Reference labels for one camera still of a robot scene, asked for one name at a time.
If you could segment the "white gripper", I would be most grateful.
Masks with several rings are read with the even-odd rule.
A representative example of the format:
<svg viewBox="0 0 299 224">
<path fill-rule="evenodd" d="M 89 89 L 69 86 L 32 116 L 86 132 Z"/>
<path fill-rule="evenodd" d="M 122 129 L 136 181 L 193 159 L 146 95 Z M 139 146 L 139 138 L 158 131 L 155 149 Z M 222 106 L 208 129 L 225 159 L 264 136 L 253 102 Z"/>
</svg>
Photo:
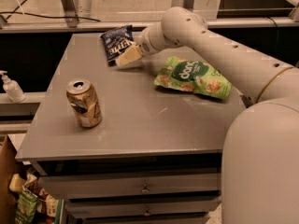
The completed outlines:
<svg viewBox="0 0 299 224">
<path fill-rule="evenodd" d="M 137 43 L 140 45 L 132 45 L 123 54 L 121 54 L 115 63 L 117 66 L 124 66 L 134 62 L 144 55 L 152 55 L 164 49 L 164 34 L 160 23 L 154 23 L 145 28 Z"/>
</svg>

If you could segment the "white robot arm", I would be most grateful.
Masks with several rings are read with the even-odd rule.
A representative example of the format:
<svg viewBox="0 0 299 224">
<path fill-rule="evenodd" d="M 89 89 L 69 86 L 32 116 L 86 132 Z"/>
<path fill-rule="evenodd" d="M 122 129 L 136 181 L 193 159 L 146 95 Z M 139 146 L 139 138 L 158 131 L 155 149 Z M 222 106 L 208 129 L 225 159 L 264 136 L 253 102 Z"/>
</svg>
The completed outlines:
<svg viewBox="0 0 299 224">
<path fill-rule="evenodd" d="M 299 224 L 299 69 L 207 28 L 171 7 L 117 60 L 186 46 L 249 101 L 231 124 L 221 167 L 222 224 Z"/>
</svg>

